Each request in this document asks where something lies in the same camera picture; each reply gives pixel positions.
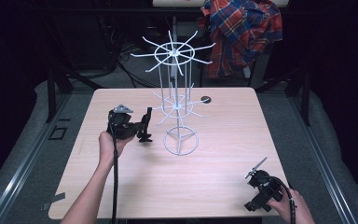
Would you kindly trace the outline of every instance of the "black cable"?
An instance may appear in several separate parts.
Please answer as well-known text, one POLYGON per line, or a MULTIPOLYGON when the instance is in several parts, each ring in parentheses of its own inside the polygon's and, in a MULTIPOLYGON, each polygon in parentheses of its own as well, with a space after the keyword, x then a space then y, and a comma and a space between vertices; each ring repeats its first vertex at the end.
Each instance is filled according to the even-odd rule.
POLYGON ((134 75, 133 73, 129 72, 122 63, 120 62, 117 62, 118 66, 129 76, 129 78, 131 79, 131 82, 132 82, 132 85, 134 88, 136 88, 135 86, 135 82, 140 84, 140 85, 143 85, 145 87, 148 87, 148 88, 159 88, 159 86, 153 84, 153 83, 150 83, 142 78, 139 78, 137 77, 136 75, 134 75))
POLYGON ((290 193, 289 188, 287 188, 286 185, 278 177, 275 177, 275 176, 262 176, 262 177, 259 177, 257 179, 262 179, 262 178, 263 179, 264 178, 274 179, 284 187, 284 190, 286 191, 287 196, 288 196, 288 198, 290 200, 290 204, 289 204, 289 206, 290 206, 290 218, 291 218, 290 223, 291 224, 296 224, 296 205, 295 205, 295 200, 293 199, 292 193, 290 193))
POLYGON ((117 140, 116 140, 116 128, 112 128, 112 125, 109 125, 110 132, 113 137, 113 175, 114 175, 114 183, 113 183, 113 208, 112 208, 112 218, 111 221, 116 223, 116 215, 117 215, 117 187, 118 187, 118 151, 117 151, 117 140))
MULTIPOLYGON (((45 24, 45 27, 47 28, 47 31, 49 33, 49 36, 52 38, 52 40, 54 40, 54 42, 57 44, 56 46, 58 46, 58 49, 61 51, 62 55, 63 55, 63 59, 66 60, 67 62, 70 63, 71 67, 74 69, 74 71, 78 72, 81 71, 81 69, 79 69, 77 66, 75 66, 73 63, 71 63, 70 60, 70 56, 68 54, 67 49, 65 48, 65 46, 63 46, 63 39, 62 36, 60 34, 57 34, 58 31, 53 31, 51 25, 55 25, 55 29, 57 29, 57 22, 54 20, 53 17, 49 18, 49 22, 46 18, 46 16, 41 16, 40 17, 41 21, 45 24)), ((110 73, 112 73, 115 69, 113 68, 113 66, 110 66, 106 71, 102 71, 101 73, 97 73, 97 74, 93 74, 93 75, 82 75, 82 77, 86 77, 87 79, 93 79, 93 78, 97 78, 97 77, 104 77, 109 75, 110 73)))

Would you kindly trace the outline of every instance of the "wooden table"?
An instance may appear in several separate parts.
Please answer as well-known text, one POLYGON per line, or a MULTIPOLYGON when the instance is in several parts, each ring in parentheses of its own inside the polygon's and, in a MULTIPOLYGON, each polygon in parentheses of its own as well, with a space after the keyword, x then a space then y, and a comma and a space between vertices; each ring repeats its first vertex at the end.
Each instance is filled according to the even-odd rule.
MULTIPOLYGON (((131 122, 141 120, 146 108, 159 107, 152 93, 160 89, 97 90, 89 104, 57 194, 66 198, 55 202, 49 216, 61 219, 86 186, 98 163, 98 136, 106 129, 109 110, 123 104, 131 109, 131 122)), ((255 91, 250 88, 193 89, 193 102, 211 97, 209 104, 195 104, 185 117, 185 125, 199 136, 194 152, 176 156, 163 146, 166 131, 176 119, 166 119, 153 110, 148 131, 152 143, 131 141, 118 159, 117 218, 170 217, 261 217, 277 216, 271 210, 249 212, 243 205, 258 193, 244 176, 262 159, 259 169, 286 182, 281 162, 272 142, 255 91)), ((103 193, 100 218, 112 215, 113 171, 103 193)))
MULTIPOLYGON (((205 0, 153 0, 154 7, 202 7, 205 0)), ((289 0, 273 0, 278 7, 287 7, 289 0)))

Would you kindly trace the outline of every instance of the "white wire display rack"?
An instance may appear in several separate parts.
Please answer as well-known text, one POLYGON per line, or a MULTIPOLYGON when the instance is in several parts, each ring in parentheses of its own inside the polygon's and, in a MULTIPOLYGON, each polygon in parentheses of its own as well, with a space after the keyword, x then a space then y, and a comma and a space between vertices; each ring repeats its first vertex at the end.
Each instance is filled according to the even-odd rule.
POLYGON ((157 64, 152 68, 145 70, 147 73, 158 69, 159 82, 160 82, 160 94, 155 94, 161 99, 161 106, 153 109, 160 109, 165 117, 159 123, 164 122, 165 119, 176 119, 176 126, 169 129, 164 135, 165 148, 174 155, 187 155, 193 152, 198 144, 199 137, 197 133, 191 128, 187 127, 184 123, 184 118, 190 114, 203 117, 193 111, 194 105, 198 103, 204 103, 209 99, 201 99, 200 101, 193 102, 191 100, 191 90, 193 88, 192 83, 192 62, 209 64, 211 62, 205 62, 195 58, 196 50, 209 49, 210 46, 193 48, 188 43, 197 32, 193 34, 186 42, 172 41, 171 32, 168 32, 170 42, 159 45, 144 38, 144 41, 155 46, 156 49, 151 54, 131 54, 133 57, 154 57, 157 64), (162 88, 162 68, 165 66, 168 75, 168 92, 164 92, 162 88), (178 88, 178 72, 185 78, 185 87, 179 92, 178 88))

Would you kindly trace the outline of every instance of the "dark background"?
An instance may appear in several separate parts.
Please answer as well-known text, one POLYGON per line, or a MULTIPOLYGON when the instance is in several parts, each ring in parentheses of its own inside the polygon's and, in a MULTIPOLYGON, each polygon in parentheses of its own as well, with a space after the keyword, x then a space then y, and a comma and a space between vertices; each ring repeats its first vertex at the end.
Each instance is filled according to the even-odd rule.
MULTIPOLYGON (((111 1, 110 7, 151 6, 151 1, 125 2, 111 1)), ((97 1, 72 3, 74 7, 106 7, 97 1)), ((69 7, 71 1, 38 4, 69 7)), ((308 14, 286 14, 283 18, 283 41, 274 44, 266 79, 299 66, 307 68, 311 89, 321 98, 337 132, 342 160, 358 183, 358 1, 292 0, 290 4, 290 12, 308 14)), ((15 2, 0 1, 0 168, 34 108, 34 87, 47 79, 53 64, 66 64, 74 70, 110 71, 115 69, 116 54, 112 52, 126 39, 136 42, 134 36, 146 32, 141 16, 137 20, 117 16, 120 32, 112 43, 111 36, 106 36, 112 34, 111 28, 101 26, 102 18, 75 18, 49 18, 48 24, 53 24, 49 30, 46 21, 24 15, 15 2), (82 44, 91 39, 91 46, 82 44)))

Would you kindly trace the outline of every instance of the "small black object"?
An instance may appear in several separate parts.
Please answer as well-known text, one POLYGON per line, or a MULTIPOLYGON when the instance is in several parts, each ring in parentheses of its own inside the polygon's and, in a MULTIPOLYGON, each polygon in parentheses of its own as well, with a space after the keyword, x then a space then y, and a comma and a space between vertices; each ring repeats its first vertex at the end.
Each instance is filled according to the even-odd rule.
POLYGON ((263 170, 258 170, 252 174, 252 178, 248 183, 254 188, 258 188, 258 194, 248 202, 245 207, 249 211, 255 211, 259 208, 264 208, 267 212, 271 210, 271 207, 266 205, 269 199, 274 198, 276 201, 282 199, 281 182, 276 177, 269 176, 269 174, 263 170))
POLYGON ((136 135, 140 138, 140 142, 151 142, 148 139, 151 134, 147 133, 147 126, 151 118, 151 107, 147 108, 147 114, 142 118, 141 122, 130 123, 131 116, 127 113, 132 113, 124 105, 119 105, 115 109, 109 111, 107 132, 112 134, 115 132, 116 139, 127 139, 136 135))
POLYGON ((209 96, 202 96, 201 101, 205 104, 209 104, 212 101, 212 99, 209 96))

